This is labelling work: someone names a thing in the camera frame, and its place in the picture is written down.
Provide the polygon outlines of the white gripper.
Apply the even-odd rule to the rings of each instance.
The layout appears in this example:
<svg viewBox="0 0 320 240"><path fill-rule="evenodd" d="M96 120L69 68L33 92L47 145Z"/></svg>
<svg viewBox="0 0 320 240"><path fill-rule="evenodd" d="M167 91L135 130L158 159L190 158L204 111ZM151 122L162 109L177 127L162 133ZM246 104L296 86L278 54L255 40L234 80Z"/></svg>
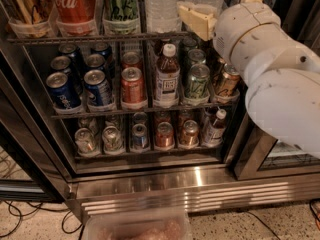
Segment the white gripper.
<svg viewBox="0 0 320 240"><path fill-rule="evenodd" d="M203 41L213 38L218 54L231 62L235 45L250 30L264 24L281 23L263 0L240 0L240 4L224 10L217 20L217 8L208 4L178 1L177 9L182 22Z"/></svg>

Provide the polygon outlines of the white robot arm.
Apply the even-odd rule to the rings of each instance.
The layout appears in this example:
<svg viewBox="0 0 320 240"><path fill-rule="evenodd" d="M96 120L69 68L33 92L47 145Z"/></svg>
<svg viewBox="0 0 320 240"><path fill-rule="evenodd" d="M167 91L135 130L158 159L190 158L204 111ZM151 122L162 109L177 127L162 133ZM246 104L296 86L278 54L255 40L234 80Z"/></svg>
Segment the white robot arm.
<svg viewBox="0 0 320 240"><path fill-rule="evenodd" d="M249 117L276 139L320 157L320 58L289 37L280 18L247 0L219 16L206 4L179 1L180 19L235 67L245 84Z"/></svg>

